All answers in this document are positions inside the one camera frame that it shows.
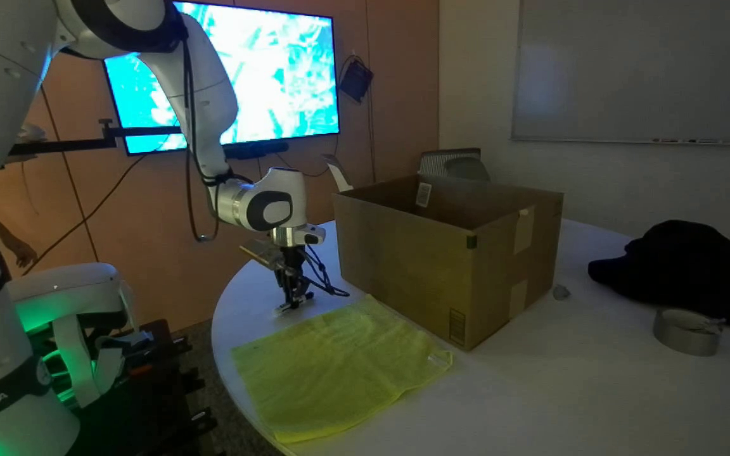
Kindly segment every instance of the white table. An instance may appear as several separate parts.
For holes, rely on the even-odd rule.
[[[340,278],[333,228],[318,253]],[[714,358],[651,336],[654,309],[592,285],[587,260],[621,255],[629,238],[564,221],[554,281],[570,298],[540,298],[456,367],[343,435],[280,449],[326,456],[730,456],[730,330]],[[280,292],[245,263],[213,314],[213,358],[232,400],[260,428],[231,348],[343,307],[317,301],[275,314]]]

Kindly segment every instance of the cardboard box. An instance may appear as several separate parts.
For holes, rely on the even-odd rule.
[[[333,197],[340,271],[471,349],[553,286],[561,196],[403,177]]]

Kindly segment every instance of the monitor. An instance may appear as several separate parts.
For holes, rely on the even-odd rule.
[[[174,3],[214,46],[238,97],[238,120],[226,148],[280,144],[340,134],[333,22],[326,15]],[[115,122],[176,127],[153,73],[131,57],[104,60]],[[124,136],[127,155],[184,149],[181,134]]]

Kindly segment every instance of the yellow cloth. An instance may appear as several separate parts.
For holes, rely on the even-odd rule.
[[[279,443],[323,439],[422,387],[450,349],[373,296],[232,349],[238,376]]]

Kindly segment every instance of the wall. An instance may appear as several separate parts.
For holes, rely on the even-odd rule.
[[[323,155],[337,155],[349,181],[361,186],[409,172],[418,152],[435,148],[435,0],[401,6],[259,0],[234,6],[333,15],[340,64],[356,53],[375,70],[364,105],[342,97],[337,140],[293,143],[283,155],[232,162],[234,172],[259,177],[266,168],[300,171],[309,221],[318,222],[331,217],[333,196]],[[98,120],[113,120],[101,65],[93,60],[56,59],[43,91],[46,98],[36,98],[28,122],[43,127],[52,140],[90,140],[98,136]],[[71,230],[58,249],[49,249],[101,202],[127,171],[129,176],[101,210]],[[36,250],[49,249],[36,271],[86,260],[113,263],[134,292],[134,320],[166,320],[176,330],[213,314],[226,281],[248,260],[238,245],[250,238],[241,228],[221,225],[214,240],[191,240],[181,172],[181,157],[134,162],[119,148],[41,155],[10,162],[0,172],[0,217]],[[213,228],[200,187],[194,187],[194,221],[203,233]]]
[[[479,144],[494,181],[564,193],[564,215],[643,233],[687,217],[730,236],[730,149],[517,144],[520,0],[440,0],[440,148]]]

